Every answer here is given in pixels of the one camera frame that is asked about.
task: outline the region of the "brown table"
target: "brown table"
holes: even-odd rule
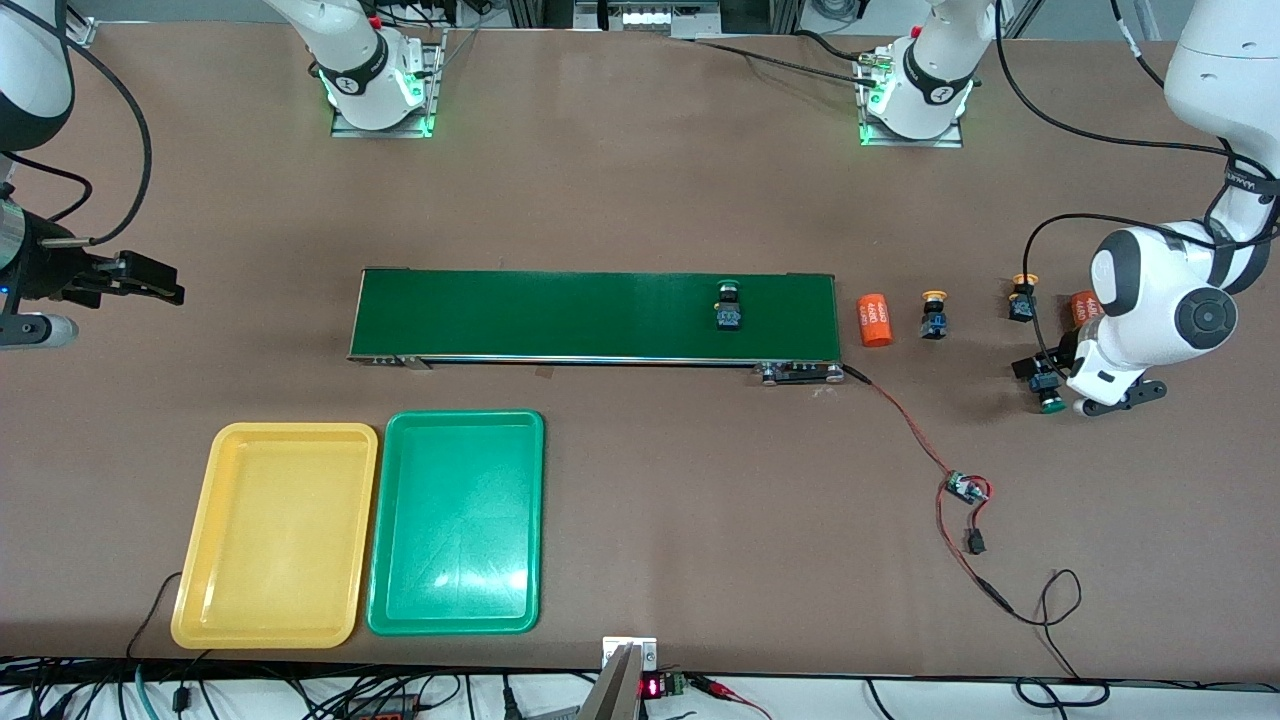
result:
[[[742,42],[840,69],[800,40]],[[1080,574],[1084,606],[1055,638],[1082,673],[1280,675],[1275,275],[1240,299],[1236,338],[1161,369],[1169,398],[1137,413],[1039,416],[1009,373],[1033,350],[1030,328],[1002,318],[1032,227],[1076,210],[1194,215],[1216,159],[1056,131],[1016,104],[993,56],[966,147],[923,151],[859,147],[847,86],[645,35],[484,32],[448,73],[431,141],[330,140],[288,27],[113,26],[93,50],[155,132],[152,191],[116,250],[178,266],[188,301],[70,309],[73,347],[0,356],[3,652],[122,653],[182,566],[209,443],[228,423],[380,428],[404,409],[527,406],[548,427],[531,633],[360,629],[328,652],[255,655],[589,667],[602,635],[634,633],[657,635],[664,662],[707,670],[1057,673],[1033,629],[947,555],[937,470],[861,384],[344,360],[365,265],[831,272],[847,360],[952,465],[997,484],[979,571],[1023,612],[1052,569]],[[1206,140],[1119,42],[1018,42],[1010,56],[1064,119]],[[99,196],[70,224],[102,232],[132,196],[137,133],[78,69],[76,115],[37,156],[93,179]],[[19,181],[37,211],[72,197],[38,174]],[[1085,287],[1110,229],[1046,234],[1033,258],[1044,297]],[[915,338],[928,288],[951,293],[941,343]],[[890,299],[888,348],[858,345],[851,309],[869,291]],[[957,533],[961,509],[950,503]],[[180,652],[170,607],[140,653]]]

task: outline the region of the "plug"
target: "plug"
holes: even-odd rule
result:
[[[721,683],[717,683],[716,680],[712,680],[707,675],[686,674],[685,679],[689,680],[689,687],[694,688],[695,691],[701,691],[714,697],[716,700],[728,700],[730,696],[733,694],[733,691],[728,689]]]
[[[987,541],[982,539],[982,530],[978,528],[965,530],[964,542],[969,547],[970,555],[982,555],[983,552],[987,552]]]
[[[178,685],[178,689],[173,691],[173,711],[182,712],[191,707],[191,691],[186,685]]]
[[[525,715],[520,712],[520,705],[516,703],[516,693],[511,692],[511,685],[502,688],[502,720],[525,720]]]

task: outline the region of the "metal mounting plate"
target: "metal mounting plate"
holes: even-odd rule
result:
[[[640,646],[644,652],[644,671],[653,673],[658,669],[658,638],[631,638],[625,635],[607,637],[600,643],[600,667],[609,664],[609,659],[613,657],[613,652],[618,650],[618,646],[635,644]]]

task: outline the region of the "orange capacitor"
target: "orange capacitor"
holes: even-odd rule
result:
[[[888,324],[888,302],[873,292],[858,299],[858,327],[867,347],[884,347],[893,342],[893,328]]]
[[[1082,290],[1071,296],[1071,320],[1076,328],[1102,314],[1102,304],[1092,290]]]

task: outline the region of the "connector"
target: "connector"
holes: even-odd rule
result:
[[[731,691],[727,687],[717,683],[716,680],[712,680],[707,675],[690,675],[690,674],[686,674],[685,679],[689,680],[689,687],[694,688],[695,691],[701,691],[701,692],[704,692],[704,693],[714,697],[716,700],[728,700],[730,696],[733,694],[733,691]]]
[[[982,539],[982,530],[978,528],[972,528],[965,532],[964,543],[969,547],[969,555],[982,555],[983,552],[987,552],[987,541]]]
[[[413,720],[417,714],[416,694],[370,696],[347,701],[346,720]]]
[[[893,67],[893,58],[890,55],[878,55],[876,53],[863,53],[858,55],[858,64],[864,68],[881,68],[887,70]]]
[[[524,714],[520,712],[520,705],[516,703],[516,693],[511,692],[511,685],[502,688],[502,720],[525,720]]]
[[[178,685],[178,689],[173,691],[173,711],[182,712],[191,707],[191,691],[186,685]]]

